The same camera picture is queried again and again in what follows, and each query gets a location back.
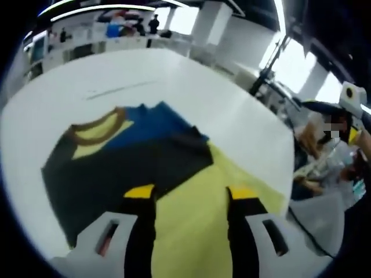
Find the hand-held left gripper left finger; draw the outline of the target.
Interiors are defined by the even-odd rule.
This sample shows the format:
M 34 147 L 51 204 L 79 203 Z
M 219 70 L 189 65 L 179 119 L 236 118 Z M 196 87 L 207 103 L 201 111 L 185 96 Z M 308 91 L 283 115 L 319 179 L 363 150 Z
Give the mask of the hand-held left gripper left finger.
M 133 188 L 117 213 L 105 212 L 87 226 L 52 266 L 63 277 L 151 277 L 155 217 L 154 185 Z

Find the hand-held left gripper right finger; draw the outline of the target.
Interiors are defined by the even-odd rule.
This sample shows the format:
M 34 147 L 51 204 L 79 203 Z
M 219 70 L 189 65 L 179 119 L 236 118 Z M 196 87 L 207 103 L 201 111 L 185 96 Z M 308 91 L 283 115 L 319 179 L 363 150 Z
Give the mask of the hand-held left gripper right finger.
M 227 193 L 233 277 L 318 277 L 326 268 L 304 232 L 268 213 L 252 190 L 229 186 Z

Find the person's right hand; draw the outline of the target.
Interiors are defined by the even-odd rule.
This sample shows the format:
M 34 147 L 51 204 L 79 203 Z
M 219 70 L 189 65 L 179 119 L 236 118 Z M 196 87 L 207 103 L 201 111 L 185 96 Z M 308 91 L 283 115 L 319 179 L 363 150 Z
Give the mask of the person's right hand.
M 365 154 L 368 162 L 371 160 L 371 137 L 367 130 L 361 130 L 356 139 L 357 146 L 360 147 L 362 152 Z

